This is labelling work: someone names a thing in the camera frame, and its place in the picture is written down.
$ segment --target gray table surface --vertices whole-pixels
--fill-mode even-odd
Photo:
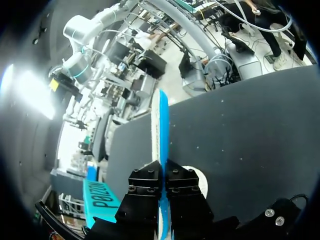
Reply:
[[[320,169],[318,66],[238,82],[170,107],[169,158],[200,169],[220,220],[248,221],[277,198],[310,194]],[[151,161],[147,115],[115,131],[106,182],[119,200]]]

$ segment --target blue object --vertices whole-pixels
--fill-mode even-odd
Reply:
[[[97,181],[97,168],[95,166],[88,166],[86,179],[89,181]]]
[[[97,217],[112,223],[116,222],[115,215],[120,202],[104,182],[83,180],[83,200],[85,221],[88,228],[95,223]]]
[[[162,218],[163,231],[161,240],[164,240],[169,231],[169,201],[167,199],[167,192],[165,187],[166,164],[169,157],[169,104],[167,95],[160,90],[159,94],[159,142],[160,142],[160,163],[162,167],[162,194],[159,202]]]

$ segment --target black pants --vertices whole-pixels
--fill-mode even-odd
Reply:
[[[270,25],[275,24],[281,24],[283,26],[286,26],[288,24],[286,16],[280,12],[277,14],[272,14],[265,10],[260,10],[261,15],[255,17],[255,25],[258,27],[264,28],[264,29],[270,29]],[[307,40],[303,37],[301,39],[296,31],[296,29],[291,25],[291,27],[288,29],[294,36],[294,47],[293,50],[296,53],[296,55],[303,60],[306,52],[306,45]],[[264,39],[267,41],[267,43],[270,45],[270,48],[273,52],[273,55],[275,57],[278,57],[281,54],[281,49],[279,47],[279,44],[271,32],[266,31],[260,31]]]

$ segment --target sneaker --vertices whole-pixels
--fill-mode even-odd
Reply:
[[[307,64],[298,57],[298,55],[296,54],[295,51],[293,51],[293,50],[290,51],[290,57],[293,58],[293,60],[294,60],[297,64],[299,64],[300,66],[302,66],[302,67],[303,67],[303,66],[307,66]]]
[[[273,69],[279,71],[284,66],[286,61],[287,59],[285,54],[281,52],[280,56],[278,56],[273,63]]]
[[[195,171],[195,173],[198,175],[199,178],[199,188],[204,196],[205,199],[207,199],[207,195],[208,195],[208,181],[206,176],[204,175],[204,173],[202,171],[200,171],[199,169],[193,167],[193,166],[183,166],[185,169],[193,169]]]

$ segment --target yellow label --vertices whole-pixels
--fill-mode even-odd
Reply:
[[[59,87],[59,83],[54,78],[52,78],[49,87],[55,92]]]

